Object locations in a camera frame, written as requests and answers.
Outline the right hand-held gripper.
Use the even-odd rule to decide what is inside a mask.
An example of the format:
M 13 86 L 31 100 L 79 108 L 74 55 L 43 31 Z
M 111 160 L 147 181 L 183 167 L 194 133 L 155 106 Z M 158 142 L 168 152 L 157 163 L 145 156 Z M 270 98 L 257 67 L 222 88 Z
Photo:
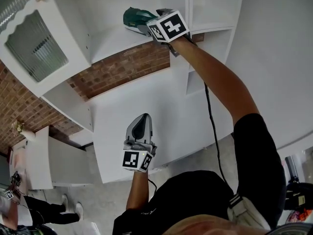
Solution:
M 161 45 L 166 45 L 173 56 L 178 57 L 179 53 L 170 45 L 170 43 L 184 37 L 192 44 L 196 45 L 191 39 L 190 30 L 178 10 L 159 9 L 159 17 L 149 20 L 146 25 L 138 25 L 140 33 L 147 37 L 153 37 L 154 41 Z

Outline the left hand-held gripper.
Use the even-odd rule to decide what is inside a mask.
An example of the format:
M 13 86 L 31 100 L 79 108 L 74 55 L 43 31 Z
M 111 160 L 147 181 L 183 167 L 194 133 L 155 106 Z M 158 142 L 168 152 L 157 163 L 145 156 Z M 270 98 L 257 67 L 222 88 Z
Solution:
M 127 128 L 123 147 L 122 167 L 129 171 L 146 172 L 156 154 L 152 141 L 152 118 L 149 114 L 138 116 Z

